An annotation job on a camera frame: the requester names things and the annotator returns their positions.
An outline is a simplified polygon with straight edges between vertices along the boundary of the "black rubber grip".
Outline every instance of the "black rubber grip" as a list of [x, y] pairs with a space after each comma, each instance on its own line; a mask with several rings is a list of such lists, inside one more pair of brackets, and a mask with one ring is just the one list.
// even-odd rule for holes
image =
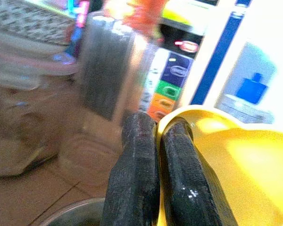
[[123, 154], [110, 173], [101, 226], [154, 226], [159, 212], [156, 124], [144, 113], [122, 131]]
[[171, 122], [159, 155], [168, 226], [237, 226], [215, 172], [193, 144], [188, 122]]

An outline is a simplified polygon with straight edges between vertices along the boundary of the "metal bowl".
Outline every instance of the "metal bowl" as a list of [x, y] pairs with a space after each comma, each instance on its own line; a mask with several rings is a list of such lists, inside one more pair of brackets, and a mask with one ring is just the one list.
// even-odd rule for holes
[[105, 198], [88, 199], [70, 204], [43, 221], [39, 226], [99, 226]]

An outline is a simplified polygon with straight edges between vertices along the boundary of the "yellow plastic toy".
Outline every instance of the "yellow plastic toy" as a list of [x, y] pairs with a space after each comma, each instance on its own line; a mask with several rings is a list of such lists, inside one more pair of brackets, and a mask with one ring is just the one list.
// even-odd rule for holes
[[[191, 105], [159, 122], [158, 150], [165, 127], [176, 116], [191, 124], [194, 143], [217, 174], [238, 225], [283, 226], [283, 132]], [[160, 203], [158, 225], [166, 226], [162, 195]]]

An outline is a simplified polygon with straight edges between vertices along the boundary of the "blue stripe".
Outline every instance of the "blue stripe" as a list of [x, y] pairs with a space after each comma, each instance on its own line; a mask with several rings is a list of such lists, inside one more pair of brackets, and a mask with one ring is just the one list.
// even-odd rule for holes
[[[246, 7], [249, 6], [251, 0], [237, 0], [236, 4], [244, 4]], [[213, 80], [220, 68], [220, 65], [232, 43], [232, 40], [241, 24], [244, 16], [237, 17], [232, 13], [227, 21], [225, 29], [220, 37], [220, 40], [214, 50], [213, 56], [203, 74], [202, 80], [197, 88], [195, 96], [191, 102], [191, 105], [203, 104], [209, 89], [212, 86]]]

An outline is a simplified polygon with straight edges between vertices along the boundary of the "tiled floor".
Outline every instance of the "tiled floor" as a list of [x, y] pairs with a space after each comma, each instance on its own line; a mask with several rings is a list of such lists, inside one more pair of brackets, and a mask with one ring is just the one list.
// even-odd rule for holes
[[105, 193], [105, 187], [65, 177], [52, 159], [21, 176], [0, 178], [0, 226], [37, 226], [66, 205]]

